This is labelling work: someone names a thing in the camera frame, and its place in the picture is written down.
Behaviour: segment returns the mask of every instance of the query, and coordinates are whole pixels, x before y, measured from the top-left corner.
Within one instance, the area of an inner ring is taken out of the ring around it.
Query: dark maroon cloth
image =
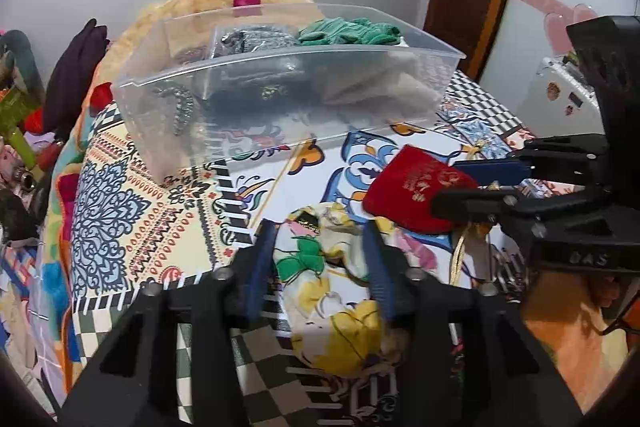
[[[106,53],[107,26],[91,19],[76,35],[58,60],[47,84],[43,132],[59,131],[68,136],[80,115],[95,67]]]

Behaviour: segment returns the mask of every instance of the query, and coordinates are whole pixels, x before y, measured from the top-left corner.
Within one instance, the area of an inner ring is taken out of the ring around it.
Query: clear plastic container
[[[406,46],[296,46],[206,59],[216,28],[322,18],[395,25]],[[157,182],[182,168],[435,117],[465,55],[373,8],[268,4],[158,23],[123,65],[113,95]]]

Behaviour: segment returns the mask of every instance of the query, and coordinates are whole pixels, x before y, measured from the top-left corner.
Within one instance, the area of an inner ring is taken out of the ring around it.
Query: floral fabric
[[[435,270],[436,259],[391,221],[376,218],[386,244],[401,248],[411,266]],[[399,360],[404,335],[383,325],[370,299],[362,225],[341,203],[319,203],[290,214],[278,229],[273,261],[295,355],[309,367],[358,377]]]

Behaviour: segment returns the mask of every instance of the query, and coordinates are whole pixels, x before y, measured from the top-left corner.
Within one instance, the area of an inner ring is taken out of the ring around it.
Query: red velvet pouch
[[[374,216],[391,219],[417,233],[446,233],[454,223],[431,216],[433,197],[443,188],[476,188],[468,174],[436,160],[429,153],[405,145],[373,181],[362,201]]]

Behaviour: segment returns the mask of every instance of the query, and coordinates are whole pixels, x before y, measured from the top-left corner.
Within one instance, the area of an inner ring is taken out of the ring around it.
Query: green fabric
[[[324,257],[320,255],[320,243],[315,237],[296,236],[298,252],[280,259],[276,263],[278,277],[283,282],[297,276],[304,270],[311,270],[320,275],[324,269]]]
[[[385,44],[400,43],[400,30],[387,23],[372,23],[369,19],[346,21],[342,17],[311,23],[298,36],[303,46],[322,44]]]

